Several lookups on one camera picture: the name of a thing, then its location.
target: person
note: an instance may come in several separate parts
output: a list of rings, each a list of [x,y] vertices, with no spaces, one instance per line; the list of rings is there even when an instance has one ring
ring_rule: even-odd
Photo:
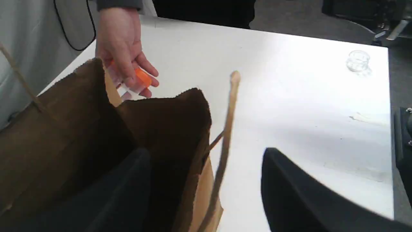
[[[127,87],[136,83],[134,66],[152,75],[152,86],[158,86],[157,69],[147,60],[140,40],[138,10],[144,0],[97,0],[100,24],[96,55],[108,66],[113,60]],[[256,0],[153,0],[159,17],[206,24],[249,28],[255,17]],[[145,89],[140,95],[151,97]]]

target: hand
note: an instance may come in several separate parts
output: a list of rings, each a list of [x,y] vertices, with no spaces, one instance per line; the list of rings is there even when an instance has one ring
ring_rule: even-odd
[[[137,64],[152,76],[159,75],[142,51],[140,19],[136,9],[109,8],[100,11],[96,55],[106,67],[114,60],[121,78],[131,90],[136,84],[133,65]],[[158,85],[159,82],[152,77],[152,86]],[[151,97],[152,93],[145,89],[140,95]]]

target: sleeve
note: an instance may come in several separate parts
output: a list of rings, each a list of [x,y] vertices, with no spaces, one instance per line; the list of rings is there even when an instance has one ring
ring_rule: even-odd
[[[130,7],[140,10],[143,8],[143,0],[97,0],[97,10],[112,7]]]

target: gray floor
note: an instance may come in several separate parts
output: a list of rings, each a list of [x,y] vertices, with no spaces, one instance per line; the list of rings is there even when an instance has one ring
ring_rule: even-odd
[[[370,44],[373,35],[349,21],[321,13],[323,0],[257,0],[254,30]],[[412,107],[412,40],[398,39],[389,47],[392,110]],[[412,225],[412,210],[402,181],[394,170],[395,219]]]

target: table surface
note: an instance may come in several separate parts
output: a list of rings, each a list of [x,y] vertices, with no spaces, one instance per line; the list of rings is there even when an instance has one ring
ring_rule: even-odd
[[[347,199],[393,219],[388,50],[346,42],[141,17],[146,57],[159,70],[153,97],[200,88],[211,140],[223,129],[229,75],[242,75],[220,231],[270,231],[260,196],[262,156],[276,147]],[[50,85],[93,58],[92,43]],[[367,74],[350,52],[370,55]],[[211,152],[216,170],[221,145]]]

